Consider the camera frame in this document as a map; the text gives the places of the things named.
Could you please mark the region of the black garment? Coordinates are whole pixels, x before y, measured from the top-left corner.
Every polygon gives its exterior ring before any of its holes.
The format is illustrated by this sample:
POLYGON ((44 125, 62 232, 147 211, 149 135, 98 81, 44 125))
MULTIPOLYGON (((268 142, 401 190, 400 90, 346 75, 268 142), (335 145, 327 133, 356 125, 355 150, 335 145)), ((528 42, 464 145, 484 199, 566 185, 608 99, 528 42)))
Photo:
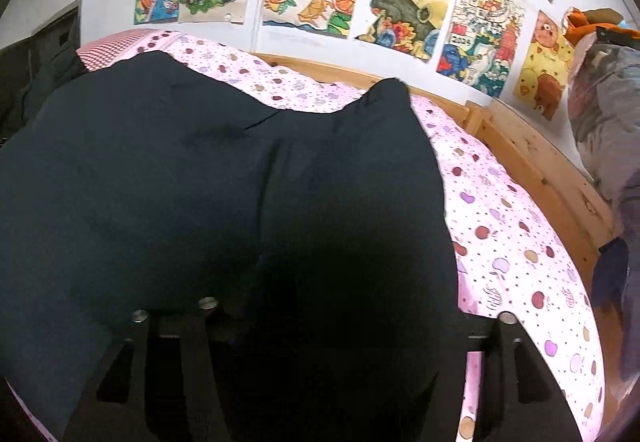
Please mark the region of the black garment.
POLYGON ((126 341, 186 440, 450 439, 464 387, 436 156, 397 79, 278 110, 162 52, 56 89, 1 150, 1 373, 56 436, 126 341))

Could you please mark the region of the black cabinet at left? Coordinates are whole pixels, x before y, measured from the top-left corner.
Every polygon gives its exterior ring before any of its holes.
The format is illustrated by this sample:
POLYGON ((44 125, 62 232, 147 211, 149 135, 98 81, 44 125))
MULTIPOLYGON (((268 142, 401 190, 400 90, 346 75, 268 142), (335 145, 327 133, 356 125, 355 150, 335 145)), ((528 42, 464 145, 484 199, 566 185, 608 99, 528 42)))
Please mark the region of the black cabinet at left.
POLYGON ((21 130, 46 98, 87 72, 80 47, 81 0, 55 14, 30 37, 1 50, 1 144, 21 130))

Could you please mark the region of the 2024 dragon drawing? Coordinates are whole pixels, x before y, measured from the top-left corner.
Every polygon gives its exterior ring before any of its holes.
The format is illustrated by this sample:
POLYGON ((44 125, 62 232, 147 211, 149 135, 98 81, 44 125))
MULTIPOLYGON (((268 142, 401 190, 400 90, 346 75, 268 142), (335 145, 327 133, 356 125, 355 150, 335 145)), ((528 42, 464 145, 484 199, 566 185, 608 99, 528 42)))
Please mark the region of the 2024 dragon drawing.
POLYGON ((518 0, 456 0, 436 72, 498 98, 511 72, 524 17, 518 0))

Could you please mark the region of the wooden bed frame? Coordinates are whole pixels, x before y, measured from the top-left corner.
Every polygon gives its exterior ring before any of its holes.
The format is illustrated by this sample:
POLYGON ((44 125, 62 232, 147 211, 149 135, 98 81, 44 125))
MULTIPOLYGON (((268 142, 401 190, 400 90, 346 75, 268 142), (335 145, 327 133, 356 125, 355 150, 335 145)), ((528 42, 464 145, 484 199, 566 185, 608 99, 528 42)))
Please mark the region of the wooden bed frame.
POLYGON ((446 182, 461 301, 479 314, 516 306, 588 441, 626 400, 622 329, 589 289, 608 205, 554 145, 500 102, 462 103, 412 88, 446 182))

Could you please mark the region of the pink apple print bedsheet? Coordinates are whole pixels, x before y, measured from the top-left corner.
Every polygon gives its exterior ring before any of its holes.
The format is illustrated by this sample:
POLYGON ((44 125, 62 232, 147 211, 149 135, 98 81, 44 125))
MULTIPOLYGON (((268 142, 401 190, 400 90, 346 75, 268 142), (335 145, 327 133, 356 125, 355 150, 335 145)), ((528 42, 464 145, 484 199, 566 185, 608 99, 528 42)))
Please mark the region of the pink apple print bedsheet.
MULTIPOLYGON (((32 116, 67 80, 155 50, 278 110, 335 112, 373 84, 358 72, 258 56, 175 30, 127 30, 83 48, 66 44, 36 67, 18 92, 11 124, 32 116)), ((412 91, 411 105, 444 178, 460 308, 490 318, 513 311, 549 364, 580 435, 594 440, 605 415, 606 387, 601 339, 584 284, 593 266, 589 250, 570 242, 570 219, 552 218, 540 172, 515 165, 495 112, 420 90, 412 91)))

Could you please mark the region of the orange cloth on pile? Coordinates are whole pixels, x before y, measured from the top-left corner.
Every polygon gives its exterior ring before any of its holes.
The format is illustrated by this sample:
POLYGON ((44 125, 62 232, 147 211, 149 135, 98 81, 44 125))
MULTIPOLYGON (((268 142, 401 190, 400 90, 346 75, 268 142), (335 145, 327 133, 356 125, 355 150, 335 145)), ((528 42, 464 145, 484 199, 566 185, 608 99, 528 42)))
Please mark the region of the orange cloth on pile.
POLYGON ((571 8, 564 15, 563 25, 564 36, 573 46, 598 28, 631 36, 633 39, 639 38, 638 30, 628 27, 623 15, 610 8, 588 11, 571 8))

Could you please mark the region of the yellow bear drawing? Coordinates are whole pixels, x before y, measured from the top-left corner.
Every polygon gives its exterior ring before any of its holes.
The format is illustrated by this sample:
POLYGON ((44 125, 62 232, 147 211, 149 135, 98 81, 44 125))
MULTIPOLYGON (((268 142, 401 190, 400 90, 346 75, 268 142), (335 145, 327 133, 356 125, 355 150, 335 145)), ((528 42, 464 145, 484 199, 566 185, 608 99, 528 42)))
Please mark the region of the yellow bear drawing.
POLYGON ((560 107, 573 60, 574 46, 564 37, 562 28, 539 11, 513 95, 529 110, 552 121, 560 107))

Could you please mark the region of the plastic bagged clothes pile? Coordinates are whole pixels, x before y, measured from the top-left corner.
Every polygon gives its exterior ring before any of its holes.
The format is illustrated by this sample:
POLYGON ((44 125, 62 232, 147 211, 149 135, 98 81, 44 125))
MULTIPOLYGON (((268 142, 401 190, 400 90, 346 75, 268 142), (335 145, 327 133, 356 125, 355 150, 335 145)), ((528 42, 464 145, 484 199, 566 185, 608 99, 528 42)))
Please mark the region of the plastic bagged clothes pile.
POLYGON ((598 26, 580 39, 567 99, 570 128, 616 237, 600 248, 591 300, 623 325, 620 376, 639 376, 639 38, 598 26))

